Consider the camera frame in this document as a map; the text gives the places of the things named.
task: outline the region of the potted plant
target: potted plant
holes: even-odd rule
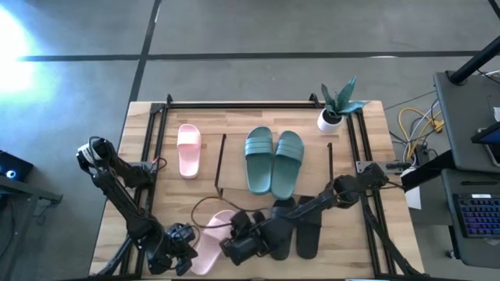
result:
[[[368,101],[349,101],[354,91],[356,76],[354,76],[342,91],[332,98],[328,88],[321,84],[321,93],[325,98],[325,108],[318,117],[318,127],[324,133],[334,133],[341,125],[344,116],[349,115],[358,108],[362,108]]]

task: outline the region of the white plant pot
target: white plant pot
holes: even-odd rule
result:
[[[341,117],[341,120],[338,121],[338,123],[335,123],[335,124],[328,123],[323,118],[323,114],[325,113],[325,110],[326,109],[323,109],[320,113],[320,116],[318,117],[318,128],[320,128],[320,130],[323,133],[335,133],[337,131],[337,129],[341,126],[342,121],[344,121],[344,116]]]

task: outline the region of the keyboard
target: keyboard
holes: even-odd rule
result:
[[[464,237],[500,238],[500,194],[453,194]]]

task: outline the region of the wooden table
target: wooden table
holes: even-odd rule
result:
[[[151,102],[130,104],[120,144],[120,157],[137,162],[145,138]],[[369,134],[373,159],[392,161],[395,155],[389,137],[382,103],[372,101],[365,108],[366,128]],[[191,223],[193,205],[207,196],[216,195],[214,179],[220,153],[222,135],[227,134],[220,170],[220,186],[223,196],[242,208],[269,207],[274,202],[271,194],[256,196],[245,190],[243,150],[245,136],[255,126],[266,125],[273,131],[275,142],[285,130],[295,131],[305,142],[305,160],[295,193],[317,195],[328,181],[327,144],[334,148],[334,175],[355,175],[347,125],[344,122],[334,135],[319,132],[316,119],[320,109],[170,109],[163,138],[162,157],[168,161],[160,170],[153,206],[153,215],[168,227],[175,222]],[[178,172],[177,130],[181,124],[196,125],[202,133],[202,160],[198,177],[184,180]],[[359,151],[363,158],[363,146],[355,121]],[[391,239],[403,256],[417,270],[423,271],[419,248],[402,190],[382,190],[384,212]],[[218,211],[231,209],[222,201],[206,201],[198,207],[195,218],[206,224]],[[95,246],[91,273],[102,269],[114,255],[126,236],[125,222],[115,207],[106,204],[101,229]],[[377,241],[382,272],[386,272],[384,252]],[[323,212],[320,250],[316,258],[305,260],[295,253],[295,237],[291,253],[285,261],[274,261],[270,256],[253,257],[235,266],[223,254],[204,278],[232,279],[325,279],[372,276],[366,231],[360,205],[350,209],[331,209]],[[191,272],[184,278],[197,277]],[[143,278],[179,278],[170,270],[160,276],[152,276],[145,267]]]

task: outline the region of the green slide sandal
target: green slide sandal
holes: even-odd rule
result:
[[[292,131],[284,131],[278,140],[271,184],[276,199],[287,200],[294,193],[303,158],[302,139]]]
[[[266,194],[271,189],[273,171],[273,134],[266,126],[256,127],[245,141],[248,190]]]

